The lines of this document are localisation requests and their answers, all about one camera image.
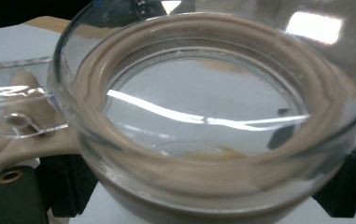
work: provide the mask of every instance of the clear plastic piece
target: clear plastic piece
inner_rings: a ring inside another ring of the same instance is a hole
[[[51,57],[0,63],[0,137],[24,138],[67,127],[46,91]]]

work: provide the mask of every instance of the white surface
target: white surface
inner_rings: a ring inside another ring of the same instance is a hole
[[[0,29],[0,61],[22,60],[50,56],[53,53],[59,34],[18,25]],[[84,214],[72,218],[72,224],[84,223],[146,223],[121,208],[98,185]],[[330,218],[312,199],[301,204],[293,213],[278,224],[351,224],[356,218]]]

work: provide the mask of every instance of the glass bowl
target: glass bowl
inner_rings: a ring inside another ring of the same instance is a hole
[[[356,1],[96,0],[49,92],[138,216],[273,222],[355,147]]]

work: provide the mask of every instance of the brass screw hole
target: brass screw hole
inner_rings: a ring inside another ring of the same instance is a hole
[[[22,171],[9,171],[0,175],[0,184],[8,184],[11,183],[23,176]]]

